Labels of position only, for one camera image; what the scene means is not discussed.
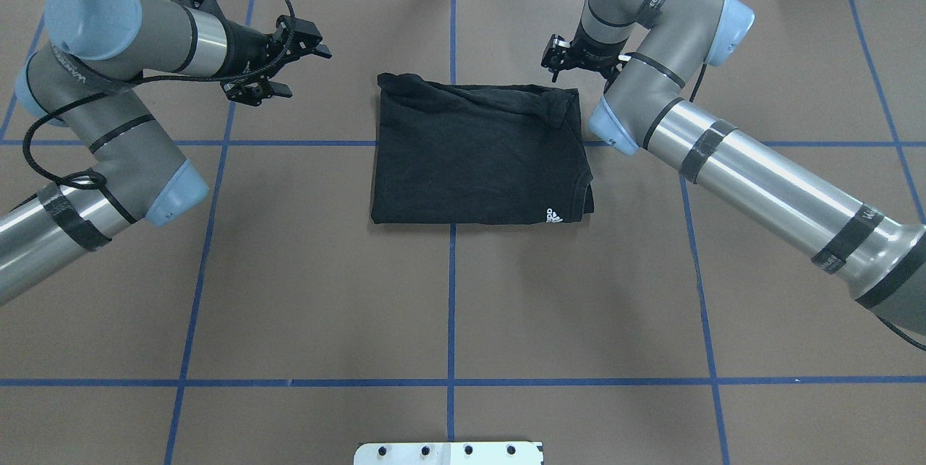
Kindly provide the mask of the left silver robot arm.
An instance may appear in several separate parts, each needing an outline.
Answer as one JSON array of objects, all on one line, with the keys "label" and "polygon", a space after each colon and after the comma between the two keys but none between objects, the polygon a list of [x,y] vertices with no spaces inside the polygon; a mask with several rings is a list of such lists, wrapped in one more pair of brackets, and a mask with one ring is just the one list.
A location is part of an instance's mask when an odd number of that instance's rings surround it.
[{"label": "left silver robot arm", "polygon": [[218,0],[47,0],[44,23],[48,42],[14,94],[35,118],[24,158],[46,184],[2,218],[3,304],[130,225],[164,225],[206,198],[205,180],[136,87],[217,82],[229,101],[259,106],[292,96],[273,81],[282,67],[331,56],[292,8],[271,33],[229,20]]}]

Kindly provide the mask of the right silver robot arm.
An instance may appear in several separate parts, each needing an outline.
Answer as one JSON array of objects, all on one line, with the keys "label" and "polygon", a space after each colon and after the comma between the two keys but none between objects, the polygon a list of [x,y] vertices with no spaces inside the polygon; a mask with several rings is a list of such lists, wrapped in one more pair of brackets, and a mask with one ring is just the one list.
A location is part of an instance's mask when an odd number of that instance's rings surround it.
[{"label": "right silver robot arm", "polygon": [[923,225],[886,217],[681,95],[698,67],[731,56],[754,20],[739,0],[585,0],[575,36],[553,35],[541,64],[553,76],[605,77],[593,135],[625,155],[651,152],[842,278],[890,328],[923,334]]}]

